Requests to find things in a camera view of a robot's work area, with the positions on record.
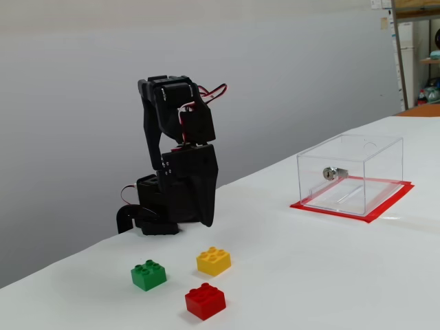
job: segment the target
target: white tablecloth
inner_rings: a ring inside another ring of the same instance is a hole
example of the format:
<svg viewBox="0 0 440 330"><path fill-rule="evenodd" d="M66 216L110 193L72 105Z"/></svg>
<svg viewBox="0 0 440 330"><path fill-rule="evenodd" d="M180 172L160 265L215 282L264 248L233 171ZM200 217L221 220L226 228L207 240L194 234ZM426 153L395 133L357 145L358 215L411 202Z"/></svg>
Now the white tablecloth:
<svg viewBox="0 0 440 330"><path fill-rule="evenodd" d="M292 156L218 189L211 228L132 230L1 289L0 329L438 329L440 120L385 118L351 132L403 136L404 179L415 185L371 224L289 208L299 199ZM233 262L215 278L196 270L210 246ZM149 292L130 275L146 259L168 276ZM227 307L202 322L184 295L204 281Z"/></svg>

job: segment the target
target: clear acrylic box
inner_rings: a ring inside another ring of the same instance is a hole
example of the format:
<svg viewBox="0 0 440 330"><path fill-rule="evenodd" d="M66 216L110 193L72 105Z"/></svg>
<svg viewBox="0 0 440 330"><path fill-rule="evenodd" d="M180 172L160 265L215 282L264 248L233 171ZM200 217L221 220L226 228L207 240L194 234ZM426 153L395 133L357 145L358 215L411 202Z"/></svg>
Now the clear acrylic box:
<svg viewBox="0 0 440 330"><path fill-rule="evenodd" d="M300 204L366 216L403 184L401 137L339 135L297 155Z"/></svg>

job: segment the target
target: black robotic arm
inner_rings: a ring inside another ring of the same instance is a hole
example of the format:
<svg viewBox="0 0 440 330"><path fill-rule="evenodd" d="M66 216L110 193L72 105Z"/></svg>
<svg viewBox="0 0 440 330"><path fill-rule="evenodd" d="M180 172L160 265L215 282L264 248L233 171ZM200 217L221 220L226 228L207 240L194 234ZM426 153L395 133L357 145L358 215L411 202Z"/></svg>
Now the black robotic arm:
<svg viewBox="0 0 440 330"><path fill-rule="evenodd" d="M156 175L138 179L140 204L120 209L118 232L130 230L132 219L144 234L177 234L177 224L183 222L202 222L210 227L219 169L214 146L208 144L215 140L209 101L203 100L199 86L185 76L150 77L140 80L138 87ZM226 89L224 85L219 95ZM211 95L212 100L212 93L203 92L203 97ZM161 154L162 134L178 143L170 153Z"/></svg>

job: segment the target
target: plastic toy brick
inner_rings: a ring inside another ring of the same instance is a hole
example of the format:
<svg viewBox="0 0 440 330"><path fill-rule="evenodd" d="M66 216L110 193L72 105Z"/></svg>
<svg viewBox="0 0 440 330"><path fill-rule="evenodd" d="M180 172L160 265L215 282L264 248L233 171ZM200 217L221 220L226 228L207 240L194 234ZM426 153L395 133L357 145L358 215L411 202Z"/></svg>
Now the plastic toy brick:
<svg viewBox="0 0 440 330"><path fill-rule="evenodd" d="M203 321L226 308L225 294L204 283L185 295L186 309Z"/></svg>
<svg viewBox="0 0 440 330"><path fill-rule="evenodd" d="M197 257L197 269L211 276L217 276L231 267L231 256L225 250L210 247Z"/></svg>
<svg viewBox="0 0 440 330"><path fill-rule="evenodd" d="M165 268L152 260L147 260L143 265L136 265L131 270L133 283L144 291L166 282Z"/></svg>

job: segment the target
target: gray wall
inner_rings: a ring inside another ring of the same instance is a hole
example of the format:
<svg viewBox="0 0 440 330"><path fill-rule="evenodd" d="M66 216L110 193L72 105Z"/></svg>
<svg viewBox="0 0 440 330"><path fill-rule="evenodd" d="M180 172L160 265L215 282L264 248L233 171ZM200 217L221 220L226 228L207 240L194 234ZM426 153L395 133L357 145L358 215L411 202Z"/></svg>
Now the gray wall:
<svg viewBox="0 0 440 330"><path fill-rule="evenodd" d="M398 112L369 3L3 0L0 287L116 234L121 187L153 172L141 78L229 84L212 103L219 185Z"/></svg>

